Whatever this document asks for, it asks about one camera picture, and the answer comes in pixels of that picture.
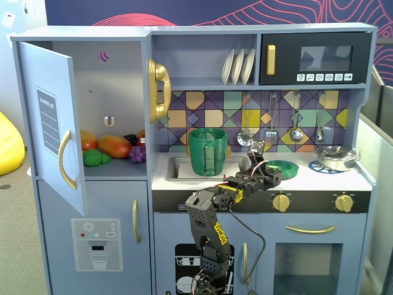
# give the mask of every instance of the green mug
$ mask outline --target green mug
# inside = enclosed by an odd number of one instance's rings
[[[227,132],[217,128],[199,128],[190,132],[193,171],[200,176],[215,176],[224,169],[227,156]]]

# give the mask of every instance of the oven handle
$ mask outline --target oven handle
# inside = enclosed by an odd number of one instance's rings
[[[285,226],[286,229],[292,230],[294,232],[299,232],[301,234],[310,234],[310,235],[317,235],[317,234],[326,234],[327,232],[332,232],[337,229],[337,226],[329,226],[325,229],[301,229],[300,227],[296,226]]]

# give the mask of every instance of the sink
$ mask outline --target sink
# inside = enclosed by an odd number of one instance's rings
[[[216,176],[200,176],[192,171],[190,157],[172,157],[169,159],[166,180],[168,181],[220,181],[224,173],[234,176],[239,170],[246,170],[251,166],[248,157],[227,157],[224,170]]]

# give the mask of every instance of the robotic arm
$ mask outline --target robotic arm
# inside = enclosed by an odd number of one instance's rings
[[[220,295],[225,288],[231,250],[216,209],[226,210],[258,190],[267,190],[281,182],[281,171],[267,168],[263,160],[264,147],[264,141],[253,140],[248,151],[253,163],[250,169],[225,178],[222,184],[198,191],[185,203],[192,235],[201,251],[201,273],[194,295]]]

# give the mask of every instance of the white wall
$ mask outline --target white wall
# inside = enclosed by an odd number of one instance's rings
[[[44,0],[0,0],[0,112],[16,126],[23,140],[26,138],[25,128],[9,34],[22,33],[46,24]]]
[[[362,153],[361,164],[376,179],[376,203],[368,260],[383,283],[393,247],[393,139],[361,115],[356,149]]]

